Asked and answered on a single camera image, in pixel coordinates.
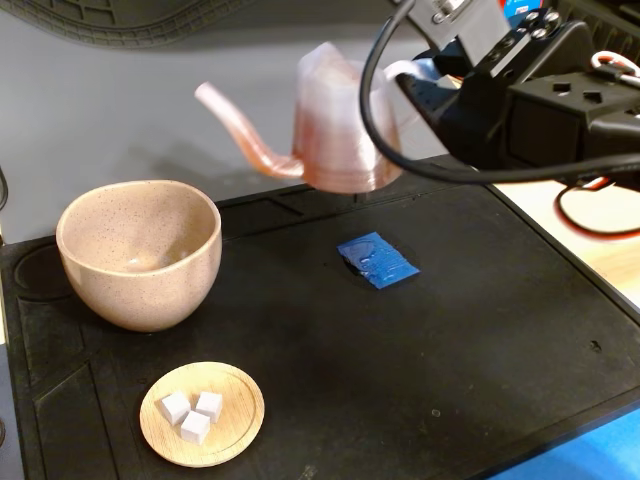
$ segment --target teapot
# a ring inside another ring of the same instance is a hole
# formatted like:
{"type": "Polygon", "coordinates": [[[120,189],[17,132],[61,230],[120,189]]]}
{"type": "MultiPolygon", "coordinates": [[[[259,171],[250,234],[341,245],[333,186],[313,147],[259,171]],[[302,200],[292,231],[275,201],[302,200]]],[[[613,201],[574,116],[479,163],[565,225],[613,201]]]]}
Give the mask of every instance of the teapot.
{"type": "MultiPolygon", "coordinates": [[[[327,192],[366,193],[393,182],[402,171],[378,152],[362,124],[358,93],[363,66],[347,60],[329,42],[300,60],[290,155],[273,152],[245,115],[210,83],[200,85],[195,96],[222,122],[258,171],[300,178],[327,192]]],[[[384,72],[376,71],[371,91],[376,126],[396,149],[400,149],[399,126],[388,82],[401,73],[421,76],[417,64],[395,62],[384,72]]]]}

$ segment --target ceramic bowl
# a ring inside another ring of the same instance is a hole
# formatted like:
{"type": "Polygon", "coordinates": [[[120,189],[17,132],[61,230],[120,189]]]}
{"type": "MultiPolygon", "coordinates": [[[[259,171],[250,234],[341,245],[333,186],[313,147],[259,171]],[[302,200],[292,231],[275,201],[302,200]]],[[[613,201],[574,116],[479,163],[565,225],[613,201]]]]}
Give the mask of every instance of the ceramic bowl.
{"type": "Polygon", "coordinates": [[[120,327],[154,332],[187,318],[218,274],[220,213],[184,183],[119,183],[78,197],[56,241],[78,296],[120,327]]]}

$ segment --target gray backdrop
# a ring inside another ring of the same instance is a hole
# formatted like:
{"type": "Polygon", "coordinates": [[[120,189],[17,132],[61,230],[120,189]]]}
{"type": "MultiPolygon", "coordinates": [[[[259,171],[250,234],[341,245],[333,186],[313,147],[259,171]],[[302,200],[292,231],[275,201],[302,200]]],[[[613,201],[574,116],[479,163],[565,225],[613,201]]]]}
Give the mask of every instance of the gray backdrop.
{"type": "MultiPolygon", "coordinates": [[[[211,81],[288,152],[297,61],[328,40],[364,59],[390,10],[387,0],[258,0],[187,40],[138,51],[73,44],[0,12],[5,241],[52,234],[70,201],[114,182],[179,180],[213,200],[283,186],[252,171],[194,89],[211,81]]],[[[426,48],[407,25],[382,65],[426,48]]],[[[394,101],[407,110],[400,93],[394,101]]],[[[413,156],[445,151],[422,122],[403,142],[413,156]]]]}

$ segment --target blue sponge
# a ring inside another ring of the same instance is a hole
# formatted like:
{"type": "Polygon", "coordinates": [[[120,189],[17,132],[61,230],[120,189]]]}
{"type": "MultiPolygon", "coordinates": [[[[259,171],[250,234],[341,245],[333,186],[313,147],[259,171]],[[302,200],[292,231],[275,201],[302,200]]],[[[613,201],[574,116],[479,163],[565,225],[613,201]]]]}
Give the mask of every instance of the blue sponge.
{"type": "Polygon", "coordinates": [[[378,289],[420,272],[375,232],[343,243],[338,251],[378,289]]]}

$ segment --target wooden table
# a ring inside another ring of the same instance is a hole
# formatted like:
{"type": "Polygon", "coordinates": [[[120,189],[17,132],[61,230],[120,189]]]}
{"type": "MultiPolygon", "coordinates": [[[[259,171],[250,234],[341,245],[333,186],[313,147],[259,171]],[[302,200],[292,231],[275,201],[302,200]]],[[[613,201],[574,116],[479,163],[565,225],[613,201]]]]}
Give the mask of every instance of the wooden table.
{"type": "MultiPolygon", "coordinates": [[[[553,207],[556,195],[563,189],[559,183],[499,185],[498,188],[578,258],[640,307],[640,237],[599,240],[569,228],[560,220],[553,207]]],[[[566,204],[574,218],[592,228],[604,230],[640,226],[640,193],[613,186],[597,193],[570,194],[566,204]]]]}

